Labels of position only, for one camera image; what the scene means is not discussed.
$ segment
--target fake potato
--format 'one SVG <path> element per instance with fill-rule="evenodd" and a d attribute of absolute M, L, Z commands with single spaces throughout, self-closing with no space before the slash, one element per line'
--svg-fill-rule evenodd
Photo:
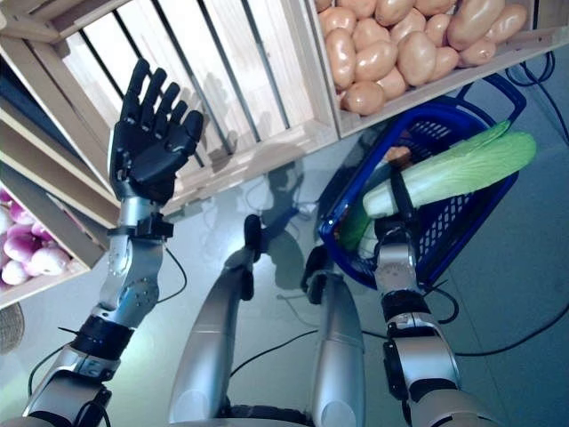
<path fill-rule="evenodd" d="M 324 37 L 328 37 L 330 32 L 337 28 L 344 28 L 352 34 L 357 21 L 353 11 L 346 7 L 329 7 L 318 14 L 318 19 Z"/>
<path fill-rule="evenodd" d="M 425 34 L 433 41 L 436 47 L 443 47 L 448 44 L 446 40 L 446 29 L 451 23 L 451 15 L 439 13 L 431 16 L 425 26 Z"/>
<path fill-rule="evenodd" d="M 453 71 L 459 63 L 460 55 L 452 47 L 445 46 L 437 48 L 437 57 L 435 61 L 435 72 L 429 79 L 434 82 L 439 78 L 443 78 Z"/>
<path fill-rule="evenodd" d="M 374 82 L 357 82 L 346 91 L 341 107 L 361 116 L 369 116 L 381 111 L 385 105 L 385 93 Z"/>
<path fill-rule="evenodd" d="M 354 11 L 359 20 L 373 15 L 375 3 L 376 0 L 336 0 L 338 6 L 347 7 Z"/>
<path fill-rule="evenodd" d="M 354 29 L 352 38 L 354 39 L 356 52 L 359 52 L 370 44 L 378 42 L 380 40 L 384 42 L 391 41 L 389 31 L 378 24 L 377 21 L 373 18 L 365 18 L 364 20 L 359 20 L 356 24 L 356 28 Z"/>
<path fill-rule="evenodd" d="M 356 49 L 346 29 L 336 28 L 330 32 L 326 38 L 326 53 L 336 90 L 348 89 L 356 74 Z"/>
<path fill-rule="evenodd" d="M 456 4 L 456 0 L 417 0 L 415 8 L 425 16 L 447 13 Z"/>
<path fill-rule="evenodd" d="M 411 11 L 415 0 L 377 0 L 375 19 L 383 26 L 397 24 Z"/>
<path fill-rule="evenodd" d="M 505 0 L 462 0 L 446 29 L 448 43 L 463 51 L 485 35 L 504 9 Z"/>
<path fill-rule="evenodd" d="M 316 0 L 314 4 L 317 7 L 317 12 L 320 13 L 332 6 L 332 0 Z"/>
<path fill-rule="evenodd" d="M 526 20 L 527 9 L 523 5 L 506 4 L 485 38 L 496 44 L 503 43 L 522 29 Z"/>
<path fill-rule="evenodd" d="M 421 12 L 419 12 L 414 7 L 411 9 L 407 16 L 400 20 L 393 28 L 389 31 L 391 36 L 391 41 L 395 44 L 413 31 L 423 31 L 427 25 L 427 20 Z"/>
<path fill-rule="evenodd" d="M 377 84 L 383 89 L 387 101 L 400 97 L 408 88 L 397 67 L 392 68 L 384 78 L 378 80 Z"/>
<path fill-rule="evenodd" d="M 413 31 L 397 45 L 397 68 L 412 86 L 424 85 L 435 72 L 437 48 L 422 31 Z"/>
<path fill-rule="evenodd" d="M 397 61 L 397 46 L 380 40 L 356 54 L 357 82 L 375 82 L 385 77 Z"/>
<path fill-rule="evenodd" d="M 481 38 L 468 49 L 460 52 L 458 66 L 460 68 L 476 67 L 490 62 L 496 54 L 496 44 L 485 38 Z"/>

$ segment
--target wooden slat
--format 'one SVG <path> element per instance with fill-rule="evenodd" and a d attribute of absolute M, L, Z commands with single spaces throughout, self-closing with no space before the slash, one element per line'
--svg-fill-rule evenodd
<path fill-rule="evenodd" d="M 53 26 L 60 32 L 60 40 L 95 22 L 130 0 L 84 0 L 55 18 Z"/>
<path fill-rule="evenodd" d="M 164 213 L 171 214 L 186 203 L 210 197 L 335 141 L 337 134 L 333 128 L 309 120 L 264 141 L 256 148 L 236 153 L 221 165 L 213 163 L 180 181 L 180 190 L 166 205 Z"/>
<path fill-rule="evenodd" d="M 207 10 L 262 140 L 281 133 L 280 117 L 241 0 L 208 0 Z"/>
<path fill-rule="evenodd" d="M 310 10 L 316 12 L 314 2 L 309 1 L 306 8 L 304 2 L 281 0 L 284 16 L 289 23 L 293 45 L 296 49 L 302 69 L 304 84 L 309 92 L 314 118 L 325 125 L 333 125 L 333 109 L 329 94 L 326 91 L 325 71 L 320 61 L 317 41 L 311 31 Z"/>
<path fill-rule="evenodd" d="M 56 44 L 55 50 L 109 127 L 115 125 L 122 101 L 78 34 Z"/>
<path fill-rule="evenodd" d="M 0 122 L 2 160 L 33 182 L 107 228 L 118 218 L 118 209 L 89 189 L 53 159 L 34 147 L 10 126 Z"/>
<path fill-rule="evenodd" d="M 41 42 L 51 42 L 60 36 L 51 23 L 35 20 L 23 12 L 15 12 L 4 4 L 0 4 L 0 34 Z"/>
<path fill-rule="evenodd" d="M 475 68 L 456 69 L 450 75 L 436 82 L 415 88 L 405 95 L 388 102 L 380 114 L 358 119 L 353 113 L 339 111 L 341 113 L 341 136 L 345 137 L 358 132 L 411 107 L 420 105 L 437 96 L 449 93 L 456 88 L 568 43 L 569 27 L 519 33 L 506 44 L 500 46 L 499 53 L 488 64 Z"/>
<path fill-rule="evenodd" d="M 50 287 L 57 286 L 67 280 L 81 276 L 87 271 L 89 271 L 89 269 L 81 264 L 81 262 L 71 260 L 67 270 L 59 276 L 38 276 L 37 278 L 31 278 L 22 285 L 5 286 L 0 290 L 0 310 L 29 296 L 43 292 Z"/>
<path fill-rule="evenodd" d="M 0 98 L 0 119 L 38 149 L 42 150 L 47 156 L 67 169 L 77 179 L 84 182 L 89 188 L 96 191 L 112 204 L 119 206 L 115 196 L 100 185 L 97 177 L 83 162 L 62 148 L 57 141 L 52 139 L 4 98 Z"/>
<path fill-rule="evenodd" d="M 567 0 L 541 1 L 537 11 L 537 28 L 554 28 L 569 25 Z"/>
<path fill-rule="evenodd" d="M 83 1 L 84 0 L 52 0 L 34 10 L 32 16 L 39 20 L 52 20 Z"/>
<path fill-rule="evenodd" d="M 161 5 L 227 140 L 236 145 L 237 150 L 254 146 L 252 130 L 197 2 L 162 2 Z"/>
<path fill-rule="evenodd" d="M 107 153 L 22 40 L 0 36 L 0 52 L 77 154 L 111 191 Z"/>
<path fill-rule="evenodd" d="M 1 0 L 0 4 L 15 12 L 28 13 L 48 1 L 49 0 Z"/>
<path fill-rule="evenodd" d="M 75 112 L 83 119 L 85 127 L 91 129 L 97 137 L 102 151 L 107 153 L 109 126 L 92 105 L 91 100 L 87 98 L 79 83 L 73 78 L 53 46 L 39 42 L 30 42 L 30 46 L 32 52 L 44 64 L 56 85 L 71 103 Z"/>
<path fill-rule="evenodd" d="M 91 268 L 104 254 L 32 181 L 14 169 L 2 165 L 2 184 L 15 200 L 40 221 L 57 243 L 85 267 Z"/>

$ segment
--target gray floor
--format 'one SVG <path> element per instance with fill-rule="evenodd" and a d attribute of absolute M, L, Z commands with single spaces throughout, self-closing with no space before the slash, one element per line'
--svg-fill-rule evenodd
<path fill-rule="evenodd" d="M 568 69 L 569 48 L 565 48 L 557 52 L 557 73 L 546 83 L 565 116 L 569 116 Z M 498 118 L 505 117 L 506 103 L 484 85 L 479 87 L 475 103 Z M 545 98 L 537 89 L 524 93 L 528 107 L 515 128 L 535 136 L 538 156 L 444 274 L 445 288 L 461 303 L 460 316 L 444 326 L 455 350 L 491 349 L 512 342 L 550 319 L 569 300 L 569 149 Z M 268 178 L 247 182 L 187 209 L 186 217 L 176 223 L 170 248 L 188 271 L 189 288 L 158 306 L 132 338 L 123 365 L 109 384 L 114 392 L 109 406 L 113 425 L 165 424 L 173 376 L 188 331 L 225 257 L 242 245 L 245 216 L 258 213 L 266 222 L 274 221 L 292 203 L 295 184 L 300 184 L 296 202 L 316 200 L 354 143 L 355 138 L 349 138 Z M 318 309 L 305 299 L 288 300 L 300 318 L 283 299 L 300 295 L 296 286 L 314 245 L 314 206 L 301 206 L 303 215 L 286 225 L 255 265 L 255 298 L 243 303 L 239 312 L 236 363 L 318 321 Z M 103 259 L 90 274 L 22 302 L 27 322 L 23 341 L 16 351 L 0 358 L 0 419 L 15 416 L 23 408 L 29 370 L 70 339 L 57 326 L 75 328 L 83 322 L 96 301 L 105 269 Z M 181 280 L 168 259 L 160 278 L 163 294 L 175 290 Z M 350 288 L 363 326 L 382 331 L 377 294 L 352 282 Z M 450 309 L 447 301 L 435 295 L 429 297 L 429 304 L 440 316 Z M 477 394 L 507 425 L 567 425 L 568 334 L 565 317 L 547 333 L 507 353 L 459 359 L 464 388 Z M 366 425 L 403 426 L 400 406 L 387 393 L 381 341 L 366 337 L 365 342 Z M 232 381 L 233 403 L 304 409 L 314 349 L 311 335 L 255 361 Z"/>

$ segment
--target blue shopping basket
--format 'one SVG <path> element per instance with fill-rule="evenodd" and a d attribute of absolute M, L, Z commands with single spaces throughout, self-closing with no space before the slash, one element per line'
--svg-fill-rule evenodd
<path fill-rule="evenodd" d="M 508 117 L 513 123 L 525 108 L 524 96 L 500 75 L 485 77 L 485 81 L 514 104 L 514 110 Z M 496 124 L 481 108 L 465 101 L 471 86 L 464 86 L 456 97 L 441 96 L 397 117 L 377 138 L 336 203 L 325 215 L 318 232 L 328 253 L 357 282 L 376 288 L 373 276 L 375 260 L 350 253 L 339 244 L 338 230 L 342 220 L 391 146 L 408 147 L 412 152 L 412 161 L 417 163 Z M 416 270 L 420 285 L 432 286 L 437 281 L 516 179 L 517 173 L 513 173 L 485 189 L 418 209 L 421 239 Z"/>

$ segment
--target silver metal arm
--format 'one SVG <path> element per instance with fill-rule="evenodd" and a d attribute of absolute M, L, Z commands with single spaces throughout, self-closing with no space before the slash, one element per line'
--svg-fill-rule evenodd
<path fill-rule="evenodd" d="M 417 286 L 413 246 L 382 245 L 375 278 L 388 324 L 383 349 L 389 388 L 406 401 L 411 425 L 501 425 L 480 401 L 460 390 L 453 352 Z"/>

